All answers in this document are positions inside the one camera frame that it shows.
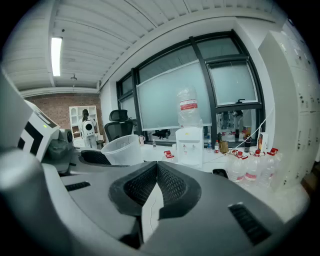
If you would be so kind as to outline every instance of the plastic bin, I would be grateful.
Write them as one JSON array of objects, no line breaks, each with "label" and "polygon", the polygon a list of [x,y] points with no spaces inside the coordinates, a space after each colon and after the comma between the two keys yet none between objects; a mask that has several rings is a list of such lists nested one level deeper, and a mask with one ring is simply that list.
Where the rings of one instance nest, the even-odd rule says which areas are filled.
[{"label": "plastic bin", "polygon": [[127,135],[107,143],[101,153],[116,166],[133,166],[143,163],[138,135]]}]

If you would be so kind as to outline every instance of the office chair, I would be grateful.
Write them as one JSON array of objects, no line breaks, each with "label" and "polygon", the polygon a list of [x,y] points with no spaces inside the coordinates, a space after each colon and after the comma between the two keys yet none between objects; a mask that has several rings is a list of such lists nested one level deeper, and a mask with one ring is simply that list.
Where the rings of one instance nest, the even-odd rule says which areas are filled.
[{"label": "office chair", "polygon": [[131,120],[129,120],[127,110],[113,110],[110,113],[109,120],[112,122],[107,123],[104,126],[104,130],[109,142],[132,134],[134,124]]}]

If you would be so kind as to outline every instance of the black stripe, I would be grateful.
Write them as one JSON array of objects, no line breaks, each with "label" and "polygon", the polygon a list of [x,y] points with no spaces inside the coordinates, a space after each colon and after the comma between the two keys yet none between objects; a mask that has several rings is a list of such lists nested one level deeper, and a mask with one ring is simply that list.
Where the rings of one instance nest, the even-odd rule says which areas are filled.
[{"label": "black stripe", "polygon": [[52,122],[49,118],[47,118],[43,113],[35,111],[35,114],[39,117],[42,116],[45,120],[47,120],[49,123],[45,123],[45,124],[48,125],[49,127],[55,128],[57,126],[54,122]]},{"label": "black stripe", "polygon": [[18,148],[23,150],[23,149],[24,149],[24,146],[25,146],[25,143],[26,143],[26,142],[24,141],[24,139],[23,139],[23,138],[20,138],[20,139],[19,139],[19,142],[18,142]]},{"label": "black stripe", "polygon": [[30,149],[30,153],[36,156],[44,136],[40,132],[38,132],[38,130],[34,128],[34,126],[29,122],[26,124],[24,129],[33,138],[33,143]]}]

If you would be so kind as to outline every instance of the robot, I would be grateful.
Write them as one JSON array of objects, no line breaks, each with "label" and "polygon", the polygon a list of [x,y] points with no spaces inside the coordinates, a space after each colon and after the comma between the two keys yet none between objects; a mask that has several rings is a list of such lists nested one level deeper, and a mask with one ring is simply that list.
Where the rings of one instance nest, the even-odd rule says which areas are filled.
[{"label": "robot", "polygon": [[[69,130],[0,76],[0,106],[10,120],[1,134],[11,131],[0,142],[0,194],[26,234],[48,252],[264,255],[293,226],[225,177],[162,161],[114,166],[99,150],[75,148]],[[164,207],[144,242],[142,207],[156,183]]]}]

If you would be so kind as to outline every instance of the beam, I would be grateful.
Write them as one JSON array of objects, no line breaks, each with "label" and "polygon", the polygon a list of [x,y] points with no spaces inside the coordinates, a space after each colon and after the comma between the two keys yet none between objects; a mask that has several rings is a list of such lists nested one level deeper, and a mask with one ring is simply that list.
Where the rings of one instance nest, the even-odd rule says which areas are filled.
[{"label": "beam", "polygon": [[44,16],[44,54],[45,64],[52,87],[55,87],[54,75],[51,64],[51,38],[53,34],[55,17],[59,6],[59,0],[47,0],[47,8]]},{"label": "beam", "polygon": [[37,95],[45,95],[45,94],[98,94],[99,90],[96,88],[86,88],[86,87],[46,87],[46,88],[37,88],[30,90],[22,90],[20,94],[22,97],[31,97]]},{"label": "beam", "polygon": [[98,80],[98,81],[96,82],[96,89],[97,89],[97,90],[100,89],[100,82],[101,82],[100,80]]}]

